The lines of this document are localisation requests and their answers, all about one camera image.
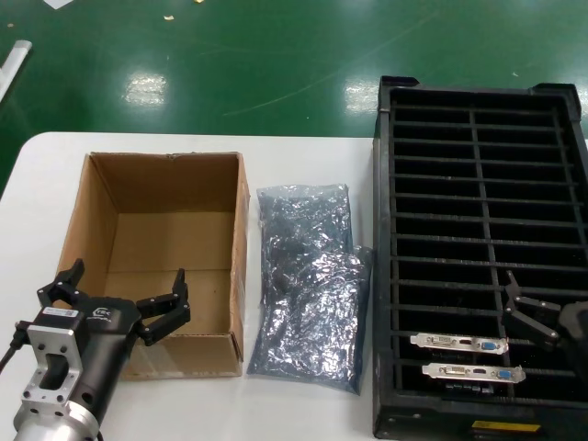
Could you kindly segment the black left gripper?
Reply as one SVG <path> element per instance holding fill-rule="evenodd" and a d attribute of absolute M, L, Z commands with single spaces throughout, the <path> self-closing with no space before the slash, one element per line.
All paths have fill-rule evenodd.
<path fill-rule="evenodd" d="M 74 309 L 80 306 L 88 340 L 82 353 L 83 371 L 74 389 L 74 401 L 102 423 L 137 338 L 146 346 L 155 345 L 190 322 L 191 311 L 183 268 L 177 271 L 170 293 L 139 300 L 136 305 L 118 298 L 88 299 L 77 287 L 84 272 L 84 261 L 77 258 L 37 294 L 41 307 L 52 307 L 56 302 Z"/>

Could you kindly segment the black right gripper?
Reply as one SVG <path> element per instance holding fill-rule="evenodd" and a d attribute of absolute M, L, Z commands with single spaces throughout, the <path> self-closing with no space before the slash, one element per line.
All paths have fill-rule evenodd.
<path fill-rule="evenodd" d="M 551 352 L 560 347 L 574 355 L 587 354 L 587 302 L 574 302 L 562 309 L 559 304 L 523 294 L 511 270 L 504 287 L 506 302 L 502 324 L 508 335 L 532 342 Z M 556 330 L 559 324 L 560 334 Z"/>

